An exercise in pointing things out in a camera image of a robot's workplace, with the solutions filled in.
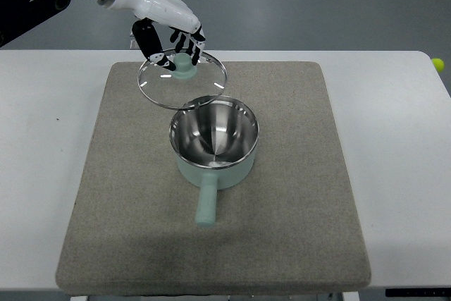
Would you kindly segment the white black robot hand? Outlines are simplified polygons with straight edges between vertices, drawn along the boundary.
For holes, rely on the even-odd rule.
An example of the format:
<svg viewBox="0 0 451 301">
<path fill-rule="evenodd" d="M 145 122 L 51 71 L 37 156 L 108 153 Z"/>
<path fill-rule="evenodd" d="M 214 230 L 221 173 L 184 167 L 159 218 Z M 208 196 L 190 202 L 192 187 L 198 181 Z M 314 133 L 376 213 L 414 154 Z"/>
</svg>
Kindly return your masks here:
<svg viewBox="0 0 451 301">
<path fill-rule="evenodd" d="M 175 51 L 185 51 L 191 57 L 191 64 L 196 66 L 204 50 L 205 36 L 198 17 L 182 0 L 98 0 L 105 8 L 118 11 L 130 10 L 137 21 L 132 26 L 132 34 L 142 54 L 149 62 L 174 71 L 176 66 L 163 52 L 154 23 L 167 26 L 173 30 L 170 41 L 175 44 Z"/>
</svg>

